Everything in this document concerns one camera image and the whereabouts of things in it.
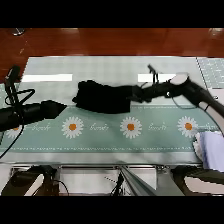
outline white stripe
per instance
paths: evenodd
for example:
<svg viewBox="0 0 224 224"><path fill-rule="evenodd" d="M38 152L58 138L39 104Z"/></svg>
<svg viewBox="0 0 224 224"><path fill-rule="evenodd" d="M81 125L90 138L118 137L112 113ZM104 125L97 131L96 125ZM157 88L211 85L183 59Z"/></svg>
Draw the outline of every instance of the white stripe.
<svg viewBox="0 0 224 224"><path fill-rule="evenodd" d="M176 74L158 74L159 82L166 82ZM153 82L153 74L138 74L138 82Z"/></svg>
<svg viewBox="0 0 224 224"><path fill-rule="evenodd" d="M73 74L57 74L57 75L24 75L22 82L70 82Z"/></svg>

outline red wooden surface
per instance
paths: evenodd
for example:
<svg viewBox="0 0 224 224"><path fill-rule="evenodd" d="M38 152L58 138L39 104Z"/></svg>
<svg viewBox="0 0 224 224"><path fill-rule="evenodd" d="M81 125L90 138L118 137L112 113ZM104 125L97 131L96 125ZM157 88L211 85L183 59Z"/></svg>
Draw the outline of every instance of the red wooden surface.
<svg viewBox="0 0 224 224"><path fill-rule="evenodd" d="M0 28L0 82L30 56L160 55L224 57L224 32L210 28Z"/></svg>

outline daisy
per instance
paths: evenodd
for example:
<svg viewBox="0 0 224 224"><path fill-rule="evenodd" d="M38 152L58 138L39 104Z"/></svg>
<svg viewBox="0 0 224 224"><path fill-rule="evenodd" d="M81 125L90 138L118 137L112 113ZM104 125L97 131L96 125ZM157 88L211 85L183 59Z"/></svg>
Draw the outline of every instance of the daisy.
<svg viewBox="0 0 224 224"><path fill-rule="evenodd" d="M196 123L194 118L185 116L179 119L177 127L178 130L182 132L182 135L192 138L197 133L198 124Z"/></svg>
<svg viewBox="0 0 224 224"><path fill-rule="evenodd" d="M126 117L120 125L120 131L123 131L123 135L126 135L126 138L135 138L141 134L142 125L138 119L134 117Z"/></svg>
<svg viewBox="0 0 224 224"><path fill-rule="evenodd" d="M8 138L16 138L17 135L20 133L22 129L22 125L20 125L18 128L13 128L10 129L6 132L6 135L8 136Z"/></svg>
<svg viewBox="0 0 224 224"><path fill-rule="evenodd" d="M66 119L65 122L63 122L62 125L62 131L64 132L63 135L66 135L66 138L70 137L75 138L76 136L79 136L82 134L83 130L83 122L78 117L69 117Z"/></svg>

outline black cloth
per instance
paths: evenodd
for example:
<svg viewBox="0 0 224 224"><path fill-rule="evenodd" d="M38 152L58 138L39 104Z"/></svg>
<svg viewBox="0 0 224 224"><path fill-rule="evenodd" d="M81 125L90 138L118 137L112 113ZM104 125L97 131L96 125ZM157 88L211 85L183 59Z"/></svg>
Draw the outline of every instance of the black cloth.
<svg viewBox="0 0 224 224"><path fill-rule="evenodd" d="M105 114L130 112L132 86L111 87L88 80L79 82L78 88L72 99L78 108Z"/></svg>

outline yellow flower center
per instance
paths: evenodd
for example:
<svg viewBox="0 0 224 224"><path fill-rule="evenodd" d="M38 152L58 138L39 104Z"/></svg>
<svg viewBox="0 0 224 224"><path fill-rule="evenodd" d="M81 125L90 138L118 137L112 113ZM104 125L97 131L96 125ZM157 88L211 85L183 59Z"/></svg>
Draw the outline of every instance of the yellow flower center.
<svg viewBox="0 0 224 224"><path fill-rule="evenodd" d="M133 124L128 124L127 128L129 131L133 131L135 129L135 126Z"/></svg>
<svg viewBox="0 0 224 224"><path fill-rule="evenodd" d="M192 124L190 124L190 123L186 123L185 124L185 128L187 129L187 130L192 130Z"/></svg>
<svg viewBox="0 0 224 224"><path fill-rule="evenodd" d="M70 124L70 125L69 125L69 129L70 129L71 131L74 131L74 130L76 129L76 124Z"/></svg>

